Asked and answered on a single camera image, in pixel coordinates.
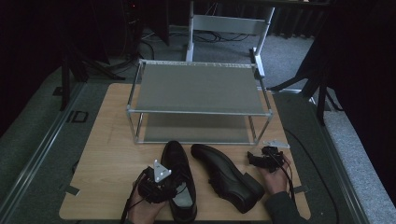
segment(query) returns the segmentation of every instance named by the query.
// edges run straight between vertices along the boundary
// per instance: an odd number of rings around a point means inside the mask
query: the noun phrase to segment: shoe
[[[165,183],[177,188],[177,196],[169,201],[174,221],[192,223],[197,216],[195,185],[186,152],[178,141],[166,144],[161,164],[172,171]]]
[[[248,173],[242,175],[219,150],[194,144],[191,146],[191,155],[205,164],[209,183],[219,197],[232,203],[242,214],[253,208],[264,195],[262,185]]]

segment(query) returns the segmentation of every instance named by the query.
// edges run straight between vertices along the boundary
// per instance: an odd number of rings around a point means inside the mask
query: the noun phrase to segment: gray carpet
[[[173,33],[169,47],[155,36],[144,40],[153,47],[155,60],[184,61],[187,37],[181,35],[179,31]],[[257,36],[249,36],[243,41],[195,42],[194,60],[196,62],[250,63],[248,49],[255,47],[257,41]],[[312,42],[313,39],[300,37],[284,39],[268,36],[262,51],[266,86],[275,86],[293,77]],[[149,45],[142,44],[140,52],[146,59],[152,59],[153,54]],[[112,63],[120,61],[122,61],[120,58],[112,59]],[[120,82],[131,83],[135,70],[135,65],[130,64],[129,67],[115,72],[126,77],[125,81]],[[71,181],[72,167],[82,153],[106,88],[112,82],[114,80],[91,71],[91,78],[83,84],[81,94],[74,103],[72,111],[67,112],[88,112],[87,122],[63,122],[60,132],[54,138],[55,141],[45,153],[45,159],[37,167],[29,188],[25,190],[21,200],[15,203],[16,207],[9,218],[9,223],[76,223],[76,221],[61,220],[58,215],[65,195],[64,188]],[[63,114],[65,112],[59,111],[60,97],[52,96],[53,90],[60,86],[60,83],[60,70],[58,70],[47,78],[20,117],[0,140],[1,202],[9,196],[12,187],[18,181],[18,176],[24,172],[24,165],[40,147],[52,122],[59,116],[69,117],[68,114]],[[304,81],[290,88],[299,90],[303,85]],[[315,106],[300,94],[292,91],[276,93],[275,100],[282,123],[287,129],[287,137],[300,178],[303,185],[309,189],[306,198],[312,213],[310,222],[336,223],[336,212],[338,212],[339,223],[353,223],[353,216],[349,212],[326,151],[332,146],[329,146],[327,138],[323,137],[326,133],[324,128],[316,121],[313,112]],[[92,220],[80,223],[118,223],[118,221]]]

